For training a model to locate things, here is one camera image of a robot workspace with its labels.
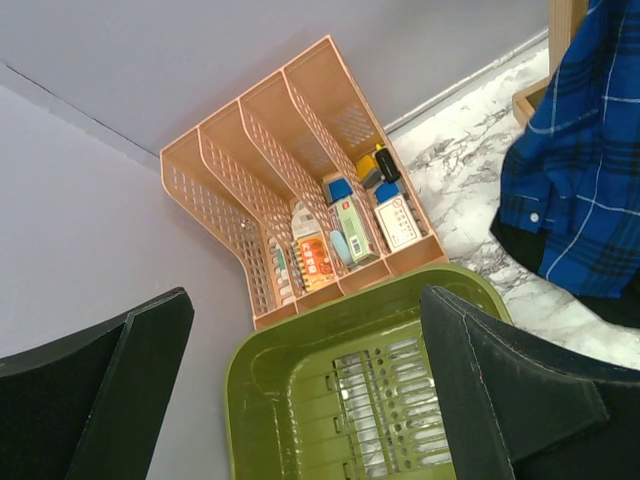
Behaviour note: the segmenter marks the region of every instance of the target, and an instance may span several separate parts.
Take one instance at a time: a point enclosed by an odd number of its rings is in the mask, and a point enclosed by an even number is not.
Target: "white marble tabletop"
[[[602,321],[527,272],[489,233],[504,153],[522,129],[511,96],[548,73],[546,48],[511,60],[391,135],[453,263],[487,278],[514,323],[567,349],[640,370],[640,330]]]

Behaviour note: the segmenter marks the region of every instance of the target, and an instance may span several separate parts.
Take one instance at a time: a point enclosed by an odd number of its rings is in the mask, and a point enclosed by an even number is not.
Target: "orange plastic organizer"
[[[354,162],[385,144],[396,159],[423,238],[390,253]],[[247,276],[256,328],[447,257],[398,156],[331,37],[175,140],[160,153],[167,193],[233,252]],[[322,179],[339,173],[365,206],[381,257],[349,271],[331,247]],[[336,280],[306,293],[292,248],[293,205],[321,226]],[[278,245],[289,282],[283,280]]]

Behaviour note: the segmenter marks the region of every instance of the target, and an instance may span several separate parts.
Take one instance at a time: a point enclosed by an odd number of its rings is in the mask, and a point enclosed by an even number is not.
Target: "blue plaid shirt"
[[[621,295],[640,267],[640,0],[589,2],[501,189],[503,223],[548,232],[541,276]]]

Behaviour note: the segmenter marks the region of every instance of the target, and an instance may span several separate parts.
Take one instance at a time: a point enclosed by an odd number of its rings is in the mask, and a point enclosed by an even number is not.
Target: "basket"
[[[455,479],[422,340],[426,285],[511,323],[488,282],[438,264],[254,333],[227,373],[233,478]]]
[[[408,187],[422,233],[390,253],[370,192],[354,162],[385,144]],[[430,262],[446,262],[393,146],[373,116],[330,37],[326,37],[161,153],[167,193],[242,263],[254,325],[272,325]],[[329,241],[332,230],[321,182],[339,173],[365,207],[380,258],[349,271]],[[321,226],[334,282],[307,293],[292,249],[293,205],[301,201]],[[276,247],[284,254],[283,280]]]

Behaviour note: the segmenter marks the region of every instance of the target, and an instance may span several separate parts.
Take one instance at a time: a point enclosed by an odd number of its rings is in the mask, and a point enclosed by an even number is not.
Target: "white wall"
[[[227,478],[222,379],[252,330],[239,264],[155,173],[2,87],[0,145],[0,358],[184,286],[196,318],[149,478]]]
[[[0,61],[157,152],[334,35],[382,124],[524,43],[546,0],[9,0]]]

